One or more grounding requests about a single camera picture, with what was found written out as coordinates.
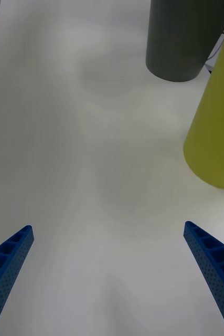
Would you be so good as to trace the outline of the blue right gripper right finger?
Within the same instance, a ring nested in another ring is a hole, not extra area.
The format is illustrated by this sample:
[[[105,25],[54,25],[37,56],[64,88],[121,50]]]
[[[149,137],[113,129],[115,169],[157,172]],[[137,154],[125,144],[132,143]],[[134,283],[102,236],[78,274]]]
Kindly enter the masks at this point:
[[[183,236],[224,319],[224,244],[190,221]]]

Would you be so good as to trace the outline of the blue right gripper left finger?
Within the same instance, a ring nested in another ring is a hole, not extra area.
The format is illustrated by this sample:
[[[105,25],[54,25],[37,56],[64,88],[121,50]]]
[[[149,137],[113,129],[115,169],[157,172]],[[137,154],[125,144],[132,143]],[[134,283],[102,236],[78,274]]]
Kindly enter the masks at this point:
[[[0,244],[0,315],[33,242],[33,228],[27,225]]]

